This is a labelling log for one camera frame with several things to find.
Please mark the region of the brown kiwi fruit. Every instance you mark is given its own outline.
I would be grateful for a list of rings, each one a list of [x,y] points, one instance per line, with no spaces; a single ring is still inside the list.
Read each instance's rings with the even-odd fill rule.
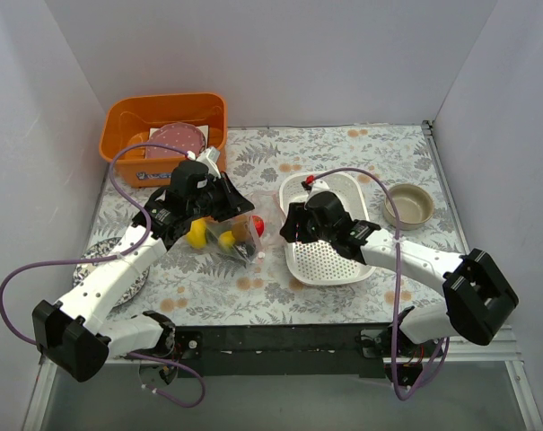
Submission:
[[[238,222],[232,226],[232,236],[237,242],[245,242],[250,238],[249,224]]]

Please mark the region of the red apple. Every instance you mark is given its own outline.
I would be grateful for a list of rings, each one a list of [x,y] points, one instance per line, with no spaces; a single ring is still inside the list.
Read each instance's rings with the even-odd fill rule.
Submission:
[[[258,215],[253,215],[251,217],[251,220],[254,224],[254,227],[256,229],[258,236],[261,237],[263,233],[265,232],[265,223],[263,219]]]

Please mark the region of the clear zip top bag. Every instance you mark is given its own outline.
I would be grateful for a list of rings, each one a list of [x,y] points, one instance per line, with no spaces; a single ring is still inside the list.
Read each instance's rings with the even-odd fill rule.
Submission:
[[[204,249],[195,250],[213,255],[216,254],[220,257],[232,258],[242,263],[252,263],[256,260],[264,259],[267,249],[280,246],[283,240],[279,235],[279,229],[283,225],[285,214],[279,205],[278,193],[272,191],[255,191],[248,195],[248,200],[254,204],[255,209],[245,215],[239,215],[223,222],[216,222],[213,218],[204,218],[207,224],[207,244]],[[260,216],[265,223],[265,232],[261,237],[256,232],[251,220],[252,216]],[[249,224],[250,238],[245,242],[254,243],[258,249],[258,256],[251,262],[238,259],[233,249],[225,251],[218,244],[219,235],[225,231],[231,231],[232,226],[238,222]]]

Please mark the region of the green lime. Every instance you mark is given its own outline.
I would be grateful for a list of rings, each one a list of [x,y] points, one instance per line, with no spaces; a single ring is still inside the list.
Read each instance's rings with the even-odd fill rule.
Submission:
[[[218,237],[218,244],[225,251],[231,250],[235,243],[236,240],[232,234],[232,231],[225,231]]]

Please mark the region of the white perforated plastic basket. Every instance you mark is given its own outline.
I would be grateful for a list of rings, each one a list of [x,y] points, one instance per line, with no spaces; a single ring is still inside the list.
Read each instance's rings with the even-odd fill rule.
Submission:
[[[278,192],[279,207],[286,213],[291,203],[303,202],[308,192],[302,187],[307,172],[287,177]],[[360,184],[351,175],[339,172],[324,179],[331,191],[340,198],[353,218],[368,220],[367,206]],[[291,274],[307,286],[339,286],[362,282],[375,268],[344,259],[326,242],[300,242],[285,245],[285,259]]]

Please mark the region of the yellow mango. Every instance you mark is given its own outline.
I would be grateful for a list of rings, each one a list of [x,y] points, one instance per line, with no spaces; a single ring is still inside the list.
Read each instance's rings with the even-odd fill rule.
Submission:
[[[194,220],[186,234],[188,244],[196,250],[204,249],[207,244],[206,232],[207,224],[205,219]]]

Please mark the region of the dark brown chocolate cube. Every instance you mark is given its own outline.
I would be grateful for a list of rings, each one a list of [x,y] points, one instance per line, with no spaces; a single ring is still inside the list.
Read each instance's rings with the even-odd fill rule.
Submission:
[[[246,262],[253,261],[258,256],[258,249],[252,242],[238,242],[233,245],[236,257]]]

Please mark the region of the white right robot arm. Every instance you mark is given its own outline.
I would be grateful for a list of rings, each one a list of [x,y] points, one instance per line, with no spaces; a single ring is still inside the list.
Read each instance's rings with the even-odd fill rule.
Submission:
[[[442,295],[441,304],[400,313],[398,328],[390,333],[399,356],[452,336],[486,346],[519,303],[488,253],[474,249],[459,255],[397,240],[378,224],[352,218],[330,191],[290,204],[280,234],[289,243],[324,241],[342,258],[393,270]]]

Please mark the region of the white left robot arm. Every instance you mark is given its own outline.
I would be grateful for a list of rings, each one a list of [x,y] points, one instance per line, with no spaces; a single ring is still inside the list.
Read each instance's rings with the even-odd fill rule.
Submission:
[[[146,311],[108,322],[109,312],[142,274],[191,227],[210,217],[224,222],[252,211],[253,204],[224,172],[186,160],[132,219],[103,262],[55,303],[40,302],[32,312],[38,350],[76,381],[91,379],[109,357],[133,352],[157,359],[175,348],[176,326],[166,316]]]

